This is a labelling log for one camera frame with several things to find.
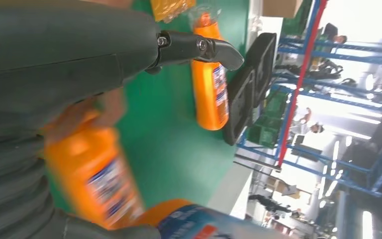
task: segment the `shelving rack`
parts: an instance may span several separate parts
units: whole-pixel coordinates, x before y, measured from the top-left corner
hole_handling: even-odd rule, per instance
[[[354,165],[350,162],[346,162],[342,159],[333,161],[333,159],[330,157],[319,155],[317,153],[299,148],[297,146],[292,146],[287,143],[289,127],[292,122],[292,117],[290,116],[294,115],[294,111],[296,108],[296,98],[299,94],[382,112],[382,102],[380,103],[377,102],[376,104],[362,104],[362,103],[357,103],[350,100],[333,98],[325,94],[320,94],[315,92],[313,93],[312,91],[309,91],[306,89],[301,89],[303,84],[312,84],[312,85],[321,85],[321,86],[331,87],[335,89],[345,90],[354,95],[373,94],[375,96],[382,96],[382,92],[367,91],[367,90],[359,89],[355,87],[337,85],[333,83],[326,83],[326,82],[316,81],[314,79],[304,78],[305,72],[311,61],[311,57],[344,59],[349,61],[358,61],[358,62],[382,65],[382,56],[359,57],[359,56],[352,56],[352,55],[342,55],[342,54],[336,54],[336,53],[325,53],[325,52],[313,51],[314,46],[328,46],[328,47],[339,48],[339,49],[362,50],[362,51],[382,53],[382,48],[380,47],[365,47],[365,46],[335,44],[330,42],[316,41],[317,29],[319,26],[321,16],[324,12],[324,9],[326,8],[326,4],[327,4],[327,0],[315,0],[313,8],[312,8],[311,19],[309,20],[309,24],[308,24],[307,36],[304,40],[280,38],[280,46],[278,48],[278,52],[304,54],[304,61],[301,66],[299,77],[296,77],[294,75],[287,74],[287,73],[275,73],[273,75],[273,77],[280,78],[280,80],[274,81],[274,84],[271,86],[271,89],[291,93],[290,103],[288,104],[287,109],[285,111],[284,121],[280,131],[278,144],[277,144],[277,147],[275,148],[275,153],[268,154],[263,151],[260,151],[264,149],[264,147],[262,146],[247,146],[245,143],[246,142],[245,133],[241,136],[241,139],[238,143],[238,147],[248,150],[250,152],[256,153],[260,156],[275,160],[277,162],[277,168],[280,168],[281,165],[284,163],[284,164],[291,165],[296,168],[305,170],[307,172],[319,175],[321,177],[325,177],[329,180],[337,181],[347,187],[379,197],[382,195],[379,192],[380,186],[382,185],[382,149],[379,152],[378,159],[376,160],[373,167],[367,169],[367,168]],[[282,84],[282,83],[295,84],[296,88],[290,89],[287,87],[280,87],[279,84]],[[340,167],[347,169],[346,175],[342,176],[341,178],[336,178],[335,176],[331,176],[327,174],[326,172],[320,172],[320,171],[313,170],[311,168],[299,165],[298,159],[296,162],[287,161],[284,159],[284,157],[288,148],[313,155],[324,165],[329,165],[332,162],[336,162],[337,165],[339,165]],[[350,179],[349,174],[350,172],[354,172],[354,171],[364,174],[366,177],[366,183],[360,184],[359,182],[355,182],[354,180]]]

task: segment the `plastic bottle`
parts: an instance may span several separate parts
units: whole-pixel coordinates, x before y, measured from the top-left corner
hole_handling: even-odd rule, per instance
[[[157,227],[161,239],[288,239],[279,232],[205,208],[183,199],[146,211],[134,223]]]
[[[114,230],[144,210],[116,130],[92,127],[96,116],[89,113],[73,134],[45,146],[45,158],[76,215]]]
[[[195,34],[222,39],[215,14],[207,7],[190,12]],[[226,70],[220,63],[191,62],[198,124],[208,130],[221,129],[229,119]]]

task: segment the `black tray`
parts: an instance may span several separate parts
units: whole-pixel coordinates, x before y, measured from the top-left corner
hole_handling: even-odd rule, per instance
[[[252,123],[255,71],[244,66],[228,84],[229,120],[223,127],[223,138],[236,144],[245,126]]]
[[[261,33],[245,57],[245,65],[251,66],[256,72],[253,107],[260,104],[272,79],[276,37],[276,33]]]

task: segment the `plastic bag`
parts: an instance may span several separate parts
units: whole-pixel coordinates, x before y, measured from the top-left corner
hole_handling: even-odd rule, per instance
[[[151,0],[154,19],[169,23],[188,8],[195,6],[195,0]]]

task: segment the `green crate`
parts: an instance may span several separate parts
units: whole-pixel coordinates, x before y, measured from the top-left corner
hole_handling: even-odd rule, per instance
[[[281,118],[285,113],[287,96],[288,93],[280,91],[270,92],[267,96],[264,114],[273,118]]]
[[[282,119],[262,116],[248,129],[247,140],[267,148],[274,148],[279,139]]]

